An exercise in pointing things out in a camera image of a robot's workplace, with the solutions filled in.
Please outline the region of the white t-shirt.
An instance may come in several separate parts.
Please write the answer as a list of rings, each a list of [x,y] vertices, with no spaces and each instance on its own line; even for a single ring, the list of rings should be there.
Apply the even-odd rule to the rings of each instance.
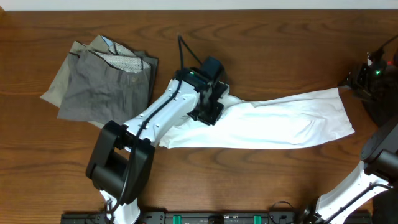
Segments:
[[[161,138],[171,148],[300,149],[354,133],[337,88],[267,101],[226,95],[213,126],[182,118]]]

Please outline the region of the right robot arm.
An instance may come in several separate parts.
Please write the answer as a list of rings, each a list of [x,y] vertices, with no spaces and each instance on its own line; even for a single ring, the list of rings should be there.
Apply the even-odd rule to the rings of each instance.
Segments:
[[[397,189],[397,65],[370,59],[339,85],[354,91],[379,128],[362,148],[354,171],[307,208],[301,223],[344,223],[377,194]]]

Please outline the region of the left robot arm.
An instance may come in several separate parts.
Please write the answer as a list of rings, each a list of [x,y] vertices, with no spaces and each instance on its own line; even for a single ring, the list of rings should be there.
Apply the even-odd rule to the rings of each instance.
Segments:
[[[122,125],[106,123],[86,168],[86,176],[105,199],[105,223],[135,223],[137,198],[149,180],[155,148],[184,116],[215,125],[224,109],[219,99],[229,91],[221,82],[222,63],[208,57],[200,68],[177,70],[165,93]]]

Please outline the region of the black garment with red trim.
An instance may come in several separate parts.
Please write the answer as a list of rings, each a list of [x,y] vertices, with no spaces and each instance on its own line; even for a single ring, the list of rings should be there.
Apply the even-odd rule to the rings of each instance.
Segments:
[[[397,116],[397,95],[386,95],[381,101],[364,101],[363,106],[372,121],[381,127]]]

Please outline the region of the grey folded shorts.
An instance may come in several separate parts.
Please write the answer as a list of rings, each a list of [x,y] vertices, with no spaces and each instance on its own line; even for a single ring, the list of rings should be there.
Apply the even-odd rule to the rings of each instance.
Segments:
[[[67,57],[70,74],[58,118],[118,124],[143,112],[152,96],[158,60],[99,35]]]

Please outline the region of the beige folded garment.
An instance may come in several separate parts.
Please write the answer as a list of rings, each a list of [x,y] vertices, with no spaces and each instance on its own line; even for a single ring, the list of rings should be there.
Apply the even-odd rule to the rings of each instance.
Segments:
[[[70,49],[70,52],[78,53],[85,50],[87,47],[88,45],[81,44],[75,41]],[[41,95],[40,98],[59,108],[62,103],[63,96],[65,95],[68,88],[69,74],[70,70],[68,66],[68,59],[66,57],[66,59],[62,63],[62,66],[58,70],[58,73],[53,79],[51,85],[49,86],[49,89],[43,95]],[[104,126],[104,124],[95,121],[89,121],[89,123],[98,128],[102,128]]]

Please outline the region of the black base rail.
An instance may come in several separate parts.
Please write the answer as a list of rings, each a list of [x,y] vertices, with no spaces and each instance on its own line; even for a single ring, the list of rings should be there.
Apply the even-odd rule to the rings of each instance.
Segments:
[[[273,224],[293,223],[294,212],[273,211],[267,213],[143,213],[136,224]],[[61,224],[110,223],[103,213],[66,213]]]

